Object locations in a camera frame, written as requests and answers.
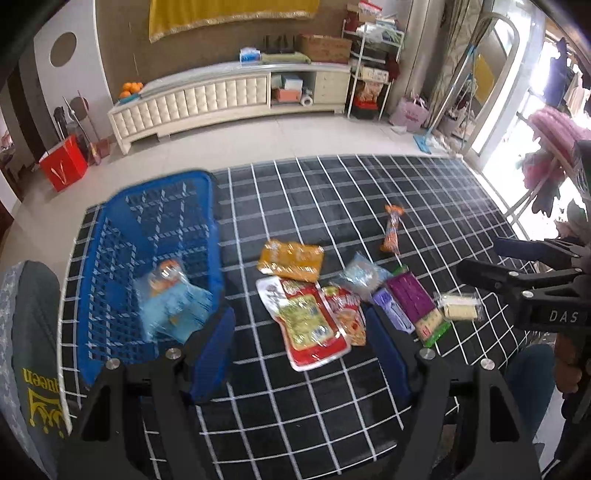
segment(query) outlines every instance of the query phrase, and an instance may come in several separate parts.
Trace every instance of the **black and white grid rug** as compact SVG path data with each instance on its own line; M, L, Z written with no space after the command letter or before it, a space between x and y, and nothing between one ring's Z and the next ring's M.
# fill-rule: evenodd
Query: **black and white grid rug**
M494 253L495 237L515 234L456 160L341 155L253 164L215 175L236 352L229 382L212 402L197 407L197 416L222 480L308 480L361 467L396 447L411 414L397 408L369 345L353 347L319 369L291 369L280 328L255 287L263 277L256 263L267 239L321 245L321 284L356 251L388 270L408 265L429 293L473 291L454 277L454 266L463 258L530 268ZM397 257L379 249L389 203L406 211ZM91 207L85 216L64 286L60 375L73 417L86 393L76 369L77 285L99 208ZM510 311L496 295L479 295L486 320L454 324L437 350L454 362L474 364L487 357L503 368L528 336L513 328ZM450 399L450 412L456 408ZM169 478L157 425L148 412L145 422L154 474Z

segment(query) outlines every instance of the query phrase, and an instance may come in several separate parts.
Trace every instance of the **white metal shelf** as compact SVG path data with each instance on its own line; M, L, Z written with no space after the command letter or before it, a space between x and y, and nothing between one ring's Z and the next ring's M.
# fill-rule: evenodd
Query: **white metal shelf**
M402 53L402 47L404 45L404 32L402 32L400 30L395 31L395 35L397 36L398 42L392 42L392 41L387 41L387 40L383 40L383 39L380 42L373 42L371 40L368 40L368 38L367 38L367 23L363 25L363 34L359 34L359 33L357 33L357 31L353 32L353 31L345 30L345 24L346 24L346 20L343 20L343 27L342 27L341 33L340 33L341 38L344 38L345 34L355 35L355 36L361 38L361 47L359 48L359 53L357 53L353 50L351 50L351 52L350 52L351 55L353 55L354 57L357 58L357 67L355 69L355 73L351 72L351 76L353 77L353 88L351 88L351 95L349 98L349 108L347 109L347 118L350 118L351 117L351 107L353 106L353 100L355 97L355 88L357 87L357 81L358 80L365 81L365 80L359 78L359 71L361 70L361 61L365 59L367 61L386 64L385 60L373 59L372 57L364 57L363 50L365 48L365 43L368 41L370 43L375 43L375 44L382 43L385 45L396 47L398 49L396 52L396 61L399 61L400 54ZM386 103L388 101L388 94L390 93L390 88L392 87L393 82L379 82L377 80L367 80L367 81L381 83L382 85L388 85L388 89L386 90L386 95L384 96L384 101L382 102L382 107L379 110L378 121L380 121L382 119L382 114L384 113L384 107L386 107Z

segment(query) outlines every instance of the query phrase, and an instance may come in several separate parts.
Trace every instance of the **person's leg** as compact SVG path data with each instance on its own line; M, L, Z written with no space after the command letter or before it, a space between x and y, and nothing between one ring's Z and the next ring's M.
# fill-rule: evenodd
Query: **person's leg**
M533 440L554 391L554 351L544 343L518 353L509 363L505 381L513 394L525 431Z

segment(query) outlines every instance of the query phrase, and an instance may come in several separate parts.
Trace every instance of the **purple package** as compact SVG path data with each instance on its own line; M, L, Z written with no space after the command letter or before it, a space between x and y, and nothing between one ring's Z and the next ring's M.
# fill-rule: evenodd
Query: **purple package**
M435 308L431 297L412 272L405 272L386 281L392 295L411 322L415 323Z
M374 293L373 299L376 305L382 307L396 330L407 333L414 332L414 325L402 311L400 305L396 303L396 300L394 300L394 297L387 288L381 288Z

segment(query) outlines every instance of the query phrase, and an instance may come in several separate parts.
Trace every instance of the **metal screw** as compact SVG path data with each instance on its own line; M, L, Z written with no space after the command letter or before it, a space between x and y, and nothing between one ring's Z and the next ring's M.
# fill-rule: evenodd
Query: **metal screw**
M107 360L106 366L109 370L116 370L121 365L121 360L118 358L111 358Z
M495 363L490 358L483 358L482 360L480 360L480 366L484 370L494 370L495 369Z
M430 348L421 348L418 354L424 360L433 360L435 358L435 350L431 350Z
M181 350L179 348L173 347L166 350L166 358L169 360L176 360L177 358L181 357Z

